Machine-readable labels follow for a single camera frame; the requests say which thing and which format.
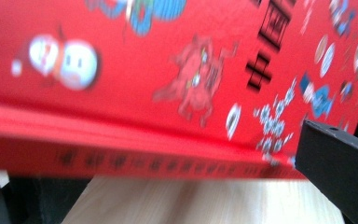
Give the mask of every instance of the red book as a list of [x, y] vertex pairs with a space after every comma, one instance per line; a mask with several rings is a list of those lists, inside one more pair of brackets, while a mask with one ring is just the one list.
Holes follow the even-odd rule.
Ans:
[[301, 123], [353, 133], [358, 1], [0, 1], [0, 168], [302, 178]]

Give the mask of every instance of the wooden surface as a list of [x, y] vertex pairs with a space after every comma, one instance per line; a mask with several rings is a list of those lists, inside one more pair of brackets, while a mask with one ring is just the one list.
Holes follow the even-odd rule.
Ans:
[[344, 223], [307, 181], [95, 177], [63, 223]]

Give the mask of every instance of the book spine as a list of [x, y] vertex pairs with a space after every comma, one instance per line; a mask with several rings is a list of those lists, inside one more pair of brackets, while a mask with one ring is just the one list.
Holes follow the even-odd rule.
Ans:
[[75, 146], [12, 136], [0, 136], [0, 169], [13, 175], [55, 177], [304, 178], [288, 165], [272, 167], [262, 162]]

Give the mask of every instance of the white circle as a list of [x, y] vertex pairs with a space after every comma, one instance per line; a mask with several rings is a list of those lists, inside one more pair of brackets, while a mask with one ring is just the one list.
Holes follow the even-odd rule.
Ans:
[[324, 77], [324, 75], [326, 75], [328, 69], [330, 68], [331, 62], [333, 61], [334, 58], [335, 48], [336, 48], [335, 44], [331, 44], [324, 55], [324, 60], [322, 61], [322, 67], [321, 67], [321, 77]]
[[60, 81], [71, 90], [84, 90], [93, 82], [97, 66], [92, 45], [82, 40], [68, 41], [64, 46]]

